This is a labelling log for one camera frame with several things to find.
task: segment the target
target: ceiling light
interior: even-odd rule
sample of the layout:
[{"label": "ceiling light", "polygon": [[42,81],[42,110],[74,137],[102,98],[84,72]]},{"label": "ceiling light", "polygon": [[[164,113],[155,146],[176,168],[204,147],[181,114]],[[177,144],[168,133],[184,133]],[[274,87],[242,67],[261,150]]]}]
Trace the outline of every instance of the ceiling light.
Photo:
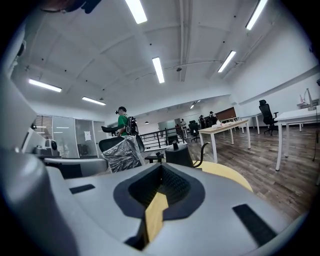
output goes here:
[{"label": "ceiling light", "polygon": [[263,11],[264,7],[266,6],[268,0],[260,0],[257,4],[253,15],[251,16],[248,24],[245,26],[247,30],[251,30],[254,24],[256,23],[257,19],[259,18],[261,12]]},{"label": "ceiling light", "polygon": [[222,66],[219,68],[218,72],[221,73],[222,71],[224,71],[225,67],[229,64],[229,62],[231,61],[231,59],[236,55],[236,52],[234,50],[232,50],[228,57],[226,58],[226,60],[224,61],[224,63],[222,64]]},{"label": "ceiling light", "polygon": [[164,74],[163,74],[162,68],[161,68],[160,58],[159,57],[153,58],[152,62],[154,65],[156,75],[158,76],[159,83],[160,84],[164,83],[165,79],[164,79]]},{"label": "ceiling light", "polygon": [[147,21],[146,14],[141,5],[140,0],[125,0],[125,1],[126,1],[126,4],[129,6],[129,9],[137,24]]},{"label": "ceiling light", "polygon": [[42,88],[46,88],[46,89],[49,89],[49,90],[52,90],[52,91],[55,91],[55,92],[58,92],[58,93],[60,93],[62,91],[62,89],[59,88],[59,87],[56,87],[56,86],[53,86],[53,85],[50,85],[50,84],[46,84],[44,82],[39,82],[39,81],[36,81],[36,80],[33,80],[33,79],[29,79],[29,84],[32,84],[34,86],[40,86]]},{"label": "ceiling light", "polygon": [[103,106],[106,105],[106,103],[103,103],[103,102],[94,100],[94,99],[92,99],[92,98],[83,97],[82,99],[85,100],[85,101],[87,101],[87,102],[92,102],[92,103],[99,104],[99,105],[103,105]]}]

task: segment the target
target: black office chair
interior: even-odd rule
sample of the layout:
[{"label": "black office chair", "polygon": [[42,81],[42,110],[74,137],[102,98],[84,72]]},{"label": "black office chair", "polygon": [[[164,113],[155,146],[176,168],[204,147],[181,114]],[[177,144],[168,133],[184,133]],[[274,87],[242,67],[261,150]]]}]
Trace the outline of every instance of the black office chair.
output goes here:
[{"label": "black office chair", "polygon": [[190,129],[190,133],[192,136],[194,136],[194,138],[191,139],[191,141],[198,141],[198,139],[200,139],[200,137],[198,137],[199,135],[199,131],[198,131],[198,123],[196,121],[194,121],[194,123],[189,124],[189,129]]},{"label": "black office chair", "polygon": [[264,134],[266,134],[266,132],[271,132],[270,135],[272,136],[273,131],[279,130],[279,128],[275,126],[275,123],[277,123],[278,121],[275,121],[275,119],[273,118],[269,104],[264,99],[259,100],[259,103],[259,109],[263,115],[263,122],[269,126],[268,130],[266,130]]}]

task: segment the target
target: black metal railing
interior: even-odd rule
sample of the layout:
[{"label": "black metal railing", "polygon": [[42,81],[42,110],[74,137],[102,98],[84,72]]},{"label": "black metal railing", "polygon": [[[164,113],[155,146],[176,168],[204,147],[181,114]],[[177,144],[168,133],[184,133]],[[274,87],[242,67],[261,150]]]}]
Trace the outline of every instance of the black metal railing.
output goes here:
[{"label": "black metal railing", "polygon": [[171,128],[140,135],[145,149],[161,149],[171,145],[173,141],[185,143],[185,135],[181,128]]}]

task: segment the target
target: plastic sheet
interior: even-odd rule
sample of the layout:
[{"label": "plastic sheet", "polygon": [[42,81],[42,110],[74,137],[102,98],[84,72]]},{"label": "plastic sheet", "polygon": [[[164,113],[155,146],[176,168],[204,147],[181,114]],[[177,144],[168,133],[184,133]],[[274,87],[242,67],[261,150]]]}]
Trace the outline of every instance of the plastic sheet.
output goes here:
[{"label": "plastic sheet", "polygon": [[124,140],[104,151],[104,157],[113,173],[144,165],[144,159],[140,153],[136,136],[124,136]]}]

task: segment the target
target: office chair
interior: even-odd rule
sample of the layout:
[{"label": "office chair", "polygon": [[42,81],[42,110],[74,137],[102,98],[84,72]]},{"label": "office chair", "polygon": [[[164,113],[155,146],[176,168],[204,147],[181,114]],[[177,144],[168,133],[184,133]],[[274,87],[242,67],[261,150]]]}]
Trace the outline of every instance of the office chair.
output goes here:
[{"label": "office chair", "polygon": [[196,123],[196,121],[194,121],[194,123],[190,123],[189,129],[190,129],[191,135],[194,136],[194,138],[192,138],[191,141],[194,141],[194,140],[198,141],[198,139],[200,139],[200,137],[198,137],[199,135],[198,123]]},{"label": "office chair", "polygon": [[275,121],[275,119],[273,118],[269,104],[264,99],[259,100],[259,103],[259,109],[263,115],[263,122],[269,126],[268,130],[266,130],[264,134],[266,134],[266,132],[271,132],[270,135],[272,136],[273,131],[278,131],[278,127],[275,126],[275,123],[277,123],[278,121]]},{"label": "office chair", "polygon": [[[105,133],[112,133],[115,132],[119,129],[119,126],[117,127],[104,127],[101,126],[102,130]],[[144,152],[145,151],[145,145],[143,143],[143,141],[141,140],[139,135],[135,136],[136,142],[139,146],[139,150],[140,152]],[[124,140],[123,137],[112,137],[112,138],[107,138],[107,139],[103,139],[99,142],[99,148],[101,150],[101,152],[107,151],[108,149],[111,149],[113,146],[117,145],[118,143],[122,142]],[[162,159],[164,159],[164,154],[160,154],[160,152],[157,152],[155,155],[149,155],[146,156],[144,159],[145,160],[149,160],[149,163],[153,163],[154,160],[157,160],[158,163],[162,162]]]}]

